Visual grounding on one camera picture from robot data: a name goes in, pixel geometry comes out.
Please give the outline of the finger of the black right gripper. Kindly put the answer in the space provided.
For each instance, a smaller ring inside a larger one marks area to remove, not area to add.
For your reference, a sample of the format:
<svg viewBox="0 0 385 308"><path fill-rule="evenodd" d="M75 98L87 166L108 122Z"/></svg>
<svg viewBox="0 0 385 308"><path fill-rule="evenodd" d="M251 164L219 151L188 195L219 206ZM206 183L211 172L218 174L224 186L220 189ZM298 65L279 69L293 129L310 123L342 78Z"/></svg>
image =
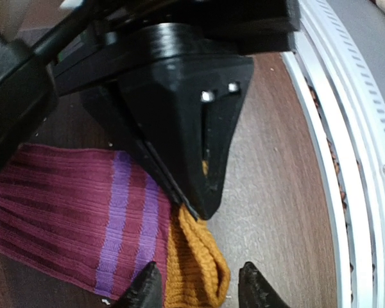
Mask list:
<svg viewBox="0 0 385 308"><path fill-rule="evenodd" d="M253 75L239 55L184 55L118 79L136 125L192 215L219 209L232 137Z"/></svg>

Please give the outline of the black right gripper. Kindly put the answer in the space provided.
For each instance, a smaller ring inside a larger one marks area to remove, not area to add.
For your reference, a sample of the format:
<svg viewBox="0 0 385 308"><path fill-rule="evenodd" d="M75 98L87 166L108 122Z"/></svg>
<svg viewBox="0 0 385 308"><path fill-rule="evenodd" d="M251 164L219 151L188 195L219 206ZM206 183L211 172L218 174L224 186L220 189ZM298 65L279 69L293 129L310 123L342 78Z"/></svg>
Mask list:
<svg viewBox="0 0 385 308"><path fill-rule="evenodd" d="M0 170L58 97L81 92L112 143L197 220L133 118L119 77L184 55L290 51L299 28L298 1L85 1L32 47L0 34Z"/></svg>

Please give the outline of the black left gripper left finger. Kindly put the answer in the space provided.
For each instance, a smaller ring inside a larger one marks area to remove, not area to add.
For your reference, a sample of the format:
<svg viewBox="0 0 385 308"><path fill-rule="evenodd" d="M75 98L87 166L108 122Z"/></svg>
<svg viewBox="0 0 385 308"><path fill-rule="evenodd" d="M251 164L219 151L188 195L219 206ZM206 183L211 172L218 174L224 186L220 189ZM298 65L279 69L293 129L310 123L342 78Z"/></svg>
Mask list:
<svg viewBox="0 0 385 308"><path fill-rule="evenodd" d="M130 287L112 308L163 307L162 275L157 263L151 261L137 274Z"/></svg>

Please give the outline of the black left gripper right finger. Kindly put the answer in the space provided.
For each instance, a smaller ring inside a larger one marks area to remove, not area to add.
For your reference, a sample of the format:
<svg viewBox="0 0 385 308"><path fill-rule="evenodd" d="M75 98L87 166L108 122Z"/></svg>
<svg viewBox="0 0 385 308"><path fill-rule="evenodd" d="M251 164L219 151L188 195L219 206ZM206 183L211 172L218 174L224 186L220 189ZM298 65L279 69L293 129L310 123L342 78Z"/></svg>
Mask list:
<svg viewBox="0 0 385 308"><path fill-rule="evenodd" d="M289 308L250 261L239 270L238 298L240 308Z"/></svg>

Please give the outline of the maroon purple striped sock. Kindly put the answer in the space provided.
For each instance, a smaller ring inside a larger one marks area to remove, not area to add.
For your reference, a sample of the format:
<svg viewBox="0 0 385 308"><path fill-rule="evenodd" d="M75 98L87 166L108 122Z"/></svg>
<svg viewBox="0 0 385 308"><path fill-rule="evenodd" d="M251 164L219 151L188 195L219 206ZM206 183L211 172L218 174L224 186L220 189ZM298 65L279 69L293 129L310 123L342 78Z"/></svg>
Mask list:
<svg viewBox="0 0 385 308"><path fill-rule="evenodd" d="M23 145L0 172L0 253L113 300L153 261L163 307L220 307L230 284L206 223L124 151Z"/></svg>

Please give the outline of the front aluminium rail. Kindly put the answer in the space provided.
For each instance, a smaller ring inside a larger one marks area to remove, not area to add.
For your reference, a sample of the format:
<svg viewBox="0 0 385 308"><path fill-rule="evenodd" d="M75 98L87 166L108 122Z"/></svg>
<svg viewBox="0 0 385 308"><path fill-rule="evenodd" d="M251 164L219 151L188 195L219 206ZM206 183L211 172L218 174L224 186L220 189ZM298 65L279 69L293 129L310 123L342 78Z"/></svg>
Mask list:
<svg viewBox="0 0 385 308"><path fill-rule="evenodd" d="M385 102L327 1L301 1L282 55L307 121L329 212L339 307L385 307Z"/></svg>

